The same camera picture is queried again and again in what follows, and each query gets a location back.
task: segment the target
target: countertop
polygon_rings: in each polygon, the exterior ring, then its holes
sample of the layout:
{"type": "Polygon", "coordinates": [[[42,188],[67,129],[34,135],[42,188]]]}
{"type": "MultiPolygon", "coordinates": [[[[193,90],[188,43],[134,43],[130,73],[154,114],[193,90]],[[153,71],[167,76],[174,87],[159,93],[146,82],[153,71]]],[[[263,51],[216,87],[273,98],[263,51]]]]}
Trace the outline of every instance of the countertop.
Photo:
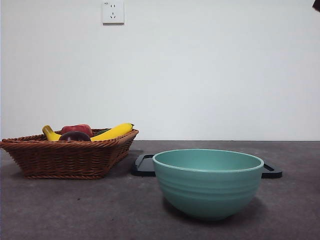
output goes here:
{"type": "Polygon", "coordinates": [[[318,240],[320,141],[142,141],[98,180],[25,179],[1,153],[2,240],[318,240]],[[252,201],[218,222],[168,203],[156,177],[133,176],[141,154],[204,148],[252,154],[283,171],[261,180],[252,201]]]}

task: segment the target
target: basket rim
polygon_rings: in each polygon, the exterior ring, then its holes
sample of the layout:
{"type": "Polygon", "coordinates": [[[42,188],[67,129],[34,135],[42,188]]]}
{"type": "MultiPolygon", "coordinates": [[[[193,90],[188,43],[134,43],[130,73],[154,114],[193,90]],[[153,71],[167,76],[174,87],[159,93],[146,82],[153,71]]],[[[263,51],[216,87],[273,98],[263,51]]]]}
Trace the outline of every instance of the basket rim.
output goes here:
{"type": "MultiPolygon", "coordinates": [[[[93,128],[92,130],[104,130],[104,129],[110,129],[110,128],[93,128]]],[[[4,138],[0,142],[0,148],[2,147],[1,145],[3,144],[55,144],[55,145],[68,145],[68,146],[93,146],[93,145],[100,145],[100,144],[113,144],[117,143],[119,140],[135,136],[139,133],[137,129],[132,129],[130,132],[123,134],[121,136],[117,136],[115,138],[111,138],[108,140],[96,140],[96,141],[76,141],[76,140],[57,140],[57,141],[49,141],[49,140],[19,140],[22,138],[37,138],[37,137],[42,137],[45,136],[44,134],[38,134],[38,135],[30,135],[30,136],[21,136],[21,137],[15,137],[15,138],[4,138]]]]}

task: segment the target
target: green ceramic bowl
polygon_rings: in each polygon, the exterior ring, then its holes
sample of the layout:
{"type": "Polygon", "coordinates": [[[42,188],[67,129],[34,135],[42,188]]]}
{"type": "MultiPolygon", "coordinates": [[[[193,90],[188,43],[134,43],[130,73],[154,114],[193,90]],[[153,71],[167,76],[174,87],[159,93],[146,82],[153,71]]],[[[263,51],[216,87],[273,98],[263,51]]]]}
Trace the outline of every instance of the green ceramic bowl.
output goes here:
{"type": "Polygon", "coordinates": [[[254,197],[264,162],[253,155],[215,149],[179,149],[153,156],[164,197],[182,212],[221,220],[254,197]]]}

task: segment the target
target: yellow banana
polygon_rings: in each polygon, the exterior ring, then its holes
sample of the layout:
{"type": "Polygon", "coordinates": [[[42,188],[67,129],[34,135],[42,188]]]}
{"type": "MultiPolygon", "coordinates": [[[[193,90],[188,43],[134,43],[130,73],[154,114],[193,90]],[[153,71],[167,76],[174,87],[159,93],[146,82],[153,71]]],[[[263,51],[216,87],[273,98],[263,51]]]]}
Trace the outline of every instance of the yellow banana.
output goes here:
{"type": "Polygon", "coordinates": [[[55,133],[49,125],[45,125],[42,128],[42,132],[49,141],[58,141],[61,137],[60,134],[55,133]]]}
{"type": "Polygon", "coordinates": [[[115,126],[114,128],[111,128],[109,131],[106,131],[100,135],[91,137],[91,141],[103,141],[103,140],[114,139],[116,137],[119,137],[121,135],[131,132],[133,126],[134,125],[131,123],[122,123],[118,126],[115,126]]]}

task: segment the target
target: wicker basket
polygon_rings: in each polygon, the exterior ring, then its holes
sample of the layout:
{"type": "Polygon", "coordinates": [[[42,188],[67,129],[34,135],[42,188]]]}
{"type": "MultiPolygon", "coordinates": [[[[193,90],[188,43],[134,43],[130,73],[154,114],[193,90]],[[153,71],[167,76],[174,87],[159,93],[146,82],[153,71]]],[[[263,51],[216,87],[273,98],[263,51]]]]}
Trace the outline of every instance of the wicker basket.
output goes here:
{"type": "MultiPolygon", "coordinates": [[[[92,129],[93,135],[104,129],[92,129]]],[[[48,141],[40,134],[3,139],[0,148],[10,154],[28,179],[93,180],[103,178],[127,156],[138,132],[133,129],[104,141],[48,141]]]]}

